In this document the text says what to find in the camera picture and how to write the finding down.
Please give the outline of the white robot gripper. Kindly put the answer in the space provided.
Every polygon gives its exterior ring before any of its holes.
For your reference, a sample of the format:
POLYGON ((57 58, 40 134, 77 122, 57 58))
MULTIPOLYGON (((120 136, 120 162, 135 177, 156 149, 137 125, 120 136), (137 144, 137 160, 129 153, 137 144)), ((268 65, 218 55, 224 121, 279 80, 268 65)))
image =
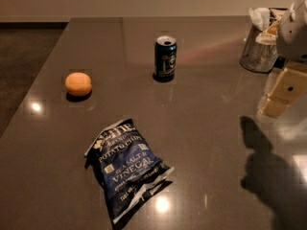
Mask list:
MULTIPOLYGON (((307 0, 295 0, 283 14, 276 48, 286 59, 307 61, 307 0)), ((285 64, 282 69, 273 67, 259 102, 259 112, 277 118, 306 91, 307 64, 285 64)))

